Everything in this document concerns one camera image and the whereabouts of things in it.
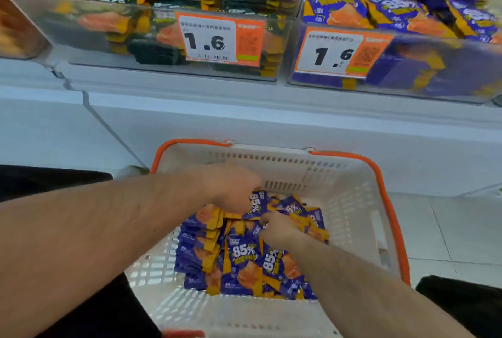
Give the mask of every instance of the white floor tile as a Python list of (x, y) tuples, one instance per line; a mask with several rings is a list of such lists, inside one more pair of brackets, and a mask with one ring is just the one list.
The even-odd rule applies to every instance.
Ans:
[(432, 198), (453, 261), (502, 264), (502, 204), (488, 198)]
[(390, 197), (403, 233), (408, 257), (450, 260), (430, 205), (430, 198), (405, 194), (391, 194)]
[(422, 277), (436, 275), (456, 279), (457, 273), (453, 263), (449, 261), (409, 259), (411, 286), (415, 288)]
[(501, 265), (470, 263), (452, 263), (452, 265), (459, 280), (502, 288)]

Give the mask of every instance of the white plastic basket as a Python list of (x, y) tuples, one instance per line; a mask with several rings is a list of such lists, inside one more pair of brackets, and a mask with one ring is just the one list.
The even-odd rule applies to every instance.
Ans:
[[(321, 207), (330, 244), (383, 266), (410, 284), (401, 230), (375, 163), (354, 154), (313, 149), (172, 140), (159, 148), (152, 173), (227, 160), (259, 174), (264, 189), (298, 194), (308, 205)], [(210, 297), (184, 289), (184, 275), (173, 271), (175, 236), (177, 231), (126, 271), (139, 301), (161, 329), (204, 330), (210, 338), (340, 336), (316, 301)]]

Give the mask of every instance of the orange price tag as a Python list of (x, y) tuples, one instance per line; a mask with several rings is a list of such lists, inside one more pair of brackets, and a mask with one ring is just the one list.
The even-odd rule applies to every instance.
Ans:
[(187, 60), (260, 67), (265, 21), (176, 12)]
[(393, 36), (308, 26), (295, 71), (365, 78)]

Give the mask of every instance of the hand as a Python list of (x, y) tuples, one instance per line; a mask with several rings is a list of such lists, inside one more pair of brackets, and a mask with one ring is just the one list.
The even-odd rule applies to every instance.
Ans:
[(305, 236), (295, 223), (286, 215), (278, 211), (264, 214), (260, 223), (268, 223), (260, 233), (260, 238), (275, 250), (289, 251), (293, 242), (303, 239)]
[(251, 211), (249, 197), (262, 185), (257, 174), (230, 163), (197, 165), (187, 170), (195, 170), (202, 179), (209, 203), (229, 213), (245, 214)]

